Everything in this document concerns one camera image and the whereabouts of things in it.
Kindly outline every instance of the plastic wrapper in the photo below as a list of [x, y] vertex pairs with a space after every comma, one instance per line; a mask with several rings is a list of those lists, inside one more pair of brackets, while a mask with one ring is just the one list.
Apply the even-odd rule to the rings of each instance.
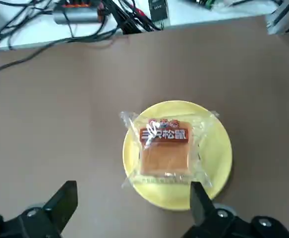
[[214, 114], [146, 118], [121, 112], [120, 117], [139, 149], [126, 181], [131, 184], [200, 181], [211, 186], [201, 165], [199, 144], [212, 126]]

